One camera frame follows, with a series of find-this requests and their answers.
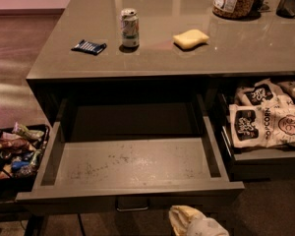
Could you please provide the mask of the grey top drawer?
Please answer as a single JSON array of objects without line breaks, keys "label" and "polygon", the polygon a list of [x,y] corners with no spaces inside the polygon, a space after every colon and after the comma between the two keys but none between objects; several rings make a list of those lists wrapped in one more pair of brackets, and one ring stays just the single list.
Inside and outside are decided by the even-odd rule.
[{"label": "grey top drawer", "polygon": [[82,105],[62,101],[33,187],[17,201],[36,215],[233,202],[204,103]]}]

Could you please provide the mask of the grey drawer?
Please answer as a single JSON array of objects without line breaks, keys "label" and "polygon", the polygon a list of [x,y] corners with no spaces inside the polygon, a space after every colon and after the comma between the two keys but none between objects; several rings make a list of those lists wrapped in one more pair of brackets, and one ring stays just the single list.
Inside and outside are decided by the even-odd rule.
[{"label": "grey drawer", "polygon": [[204,103],[82,105],[62,101],[33,187],[17,201],[36,215],[233,202]]},{"label": "grey drawer", "polygon": [[232,145],[229,103],[232,98],[220,92],[214,102],[213,120],[221,156],[231,180],[289,179],[295,177],[295,147],[275,148]]}]

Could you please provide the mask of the grey right drawer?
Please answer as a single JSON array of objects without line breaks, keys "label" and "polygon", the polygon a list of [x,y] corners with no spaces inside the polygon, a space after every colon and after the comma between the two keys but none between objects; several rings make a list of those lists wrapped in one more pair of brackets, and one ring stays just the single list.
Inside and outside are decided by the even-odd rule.
[{"label": "grey right drawer", "polygon": [[213,120],[221,156],[231,180],[289,179],[295,177],[295,147],[275,148],[232,145],[229,103],[232,98],[220,92],[214,102]]}]

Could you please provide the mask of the front popcorn bag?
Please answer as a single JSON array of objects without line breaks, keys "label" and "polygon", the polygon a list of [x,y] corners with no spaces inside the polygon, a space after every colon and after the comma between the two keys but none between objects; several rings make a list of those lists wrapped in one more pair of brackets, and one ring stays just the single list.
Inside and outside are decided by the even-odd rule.
[{"label": "front popcorn bag", "polygon": [[295,147],[295,108],[231,104],[230,126],[236,148]]}]

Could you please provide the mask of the popcorn bag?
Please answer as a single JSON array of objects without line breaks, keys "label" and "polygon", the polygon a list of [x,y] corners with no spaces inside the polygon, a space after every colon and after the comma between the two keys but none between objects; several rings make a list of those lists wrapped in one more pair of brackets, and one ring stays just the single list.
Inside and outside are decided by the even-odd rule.
[{"label": "popcorn bag", "polygon": [[231,104],[230,126],[236,148],[295,147],[295,108]]},{"label": "popcorn bag", "polygon": [[270,79],[257,82],[252,88],[238,87],[234,103],[244,106],[295,108],[293,99]]}]

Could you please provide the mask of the rear popcorn bag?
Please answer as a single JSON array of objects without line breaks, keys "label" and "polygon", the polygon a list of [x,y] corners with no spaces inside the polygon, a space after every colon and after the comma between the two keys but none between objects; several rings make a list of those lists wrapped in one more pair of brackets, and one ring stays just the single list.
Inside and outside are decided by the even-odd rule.
[{"label": "rear popcorn bag", "polygon": [[234,103],[244,106],[295,108],[293,99],[270,79],[257,82],[252,88],[238,87]]}]

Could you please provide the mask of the blue snack wrapper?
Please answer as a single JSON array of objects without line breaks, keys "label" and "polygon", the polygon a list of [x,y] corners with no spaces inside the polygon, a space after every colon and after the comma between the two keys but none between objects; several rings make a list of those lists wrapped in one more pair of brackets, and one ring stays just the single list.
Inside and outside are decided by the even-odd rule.
[{"label": "blue snack wrapper", "polygon": [[23,166],[28,166],[30,163],[28,161],[14,161],[11,164],[11,169],[13,171],[18,171],[20,170]]}]

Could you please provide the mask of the yellow sponge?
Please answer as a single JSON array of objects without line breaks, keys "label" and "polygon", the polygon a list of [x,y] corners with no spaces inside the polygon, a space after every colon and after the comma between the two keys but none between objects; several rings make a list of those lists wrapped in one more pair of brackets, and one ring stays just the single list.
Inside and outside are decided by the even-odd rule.
[{"label": "yellow sponge", "polygon": [[198,29],[190,29],[173,36],[174,43],[184,50],[194,48],[202,43],[207,43],[208,40],[209,36]]}]

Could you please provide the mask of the black snack tray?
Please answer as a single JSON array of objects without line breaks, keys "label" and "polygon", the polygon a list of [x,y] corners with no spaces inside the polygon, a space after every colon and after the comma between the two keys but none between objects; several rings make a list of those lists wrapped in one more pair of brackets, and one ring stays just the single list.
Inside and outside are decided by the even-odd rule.
[{"label": "black snack tray", "polygon": [[[0,213],[24,212],[25,209],[16,204],[16,196],[20,192],[29,192],[33,186],[40,162],[49,140],[49,127],[44,124],[27,126],[30,130],[44,132],[38,141],[28,140],[13,134],[13,128],[0,129],[0,141],[10,141],[23,138],[29,141],[35,151],[21,149],[0,149]],[[14,161],[28,161],[18,171],[11,169]]]}]

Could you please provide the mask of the brown snack wrapper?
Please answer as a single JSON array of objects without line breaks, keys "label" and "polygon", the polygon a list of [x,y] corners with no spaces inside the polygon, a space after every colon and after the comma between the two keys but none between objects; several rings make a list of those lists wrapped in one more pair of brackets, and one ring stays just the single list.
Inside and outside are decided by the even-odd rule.
[{"label": "brown snack wrapper", "polygon": [[35,151],[35,147],[27,140],[20,138],[10,141],[0,141],[0,149],[21,149]]}]

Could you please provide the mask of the green snack wrapper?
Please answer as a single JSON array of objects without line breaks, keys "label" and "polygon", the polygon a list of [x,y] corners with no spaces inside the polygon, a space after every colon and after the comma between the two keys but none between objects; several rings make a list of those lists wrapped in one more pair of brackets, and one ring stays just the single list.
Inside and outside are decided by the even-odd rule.
[{"label": "green snack wrapper", "polygon": [[18,122],[15,123],[12,133],[33,141],[40,140],[44,135],[43,131],[30,130],[27,126]]}]

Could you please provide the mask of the grey counter cabinet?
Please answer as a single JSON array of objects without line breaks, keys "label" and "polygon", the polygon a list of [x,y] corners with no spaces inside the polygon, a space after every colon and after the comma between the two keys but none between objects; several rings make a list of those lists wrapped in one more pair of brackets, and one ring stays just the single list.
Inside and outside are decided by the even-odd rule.
[{"label": "grey counter cabinet", "polygon": [[[139,42],[122,44],[120,14],[134,8]],[[173,36],[200,30],[207,43],[182,49]],[[105,43],[98,55],[72,51],[82,39]],[[224,20],[212,0],[71,0],[49,36],[27,81],[49,120],[56,83],[166,75],[295,74],[295,20],[269,10],[249,20]]]}]

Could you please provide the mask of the blue snack packet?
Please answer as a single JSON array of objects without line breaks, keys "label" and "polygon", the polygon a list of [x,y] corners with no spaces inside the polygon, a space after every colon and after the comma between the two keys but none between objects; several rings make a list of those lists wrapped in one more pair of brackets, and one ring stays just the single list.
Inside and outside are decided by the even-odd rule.
[{"label": "blue snack packet", "polygon": [[83,52],[86,54],[91,54],[91,55],[98,55],[100,52],[102,52],[107,45],[105,43],[94,43],[90,41],[86,41],[82,39],[78,44],[76,44],[73,48],[72,51],[78,51],[78,52]]}]

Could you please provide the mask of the green white soda can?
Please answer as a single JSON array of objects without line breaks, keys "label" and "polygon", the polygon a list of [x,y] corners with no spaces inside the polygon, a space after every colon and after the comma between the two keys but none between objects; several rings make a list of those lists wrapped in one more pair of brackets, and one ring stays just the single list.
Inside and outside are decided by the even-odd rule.
[{"label": "green white soda can", "polygon": [[139,17],[134,8],[124,8],[120,14],[122,44],[127,48],[137,47],[139,42]]}]

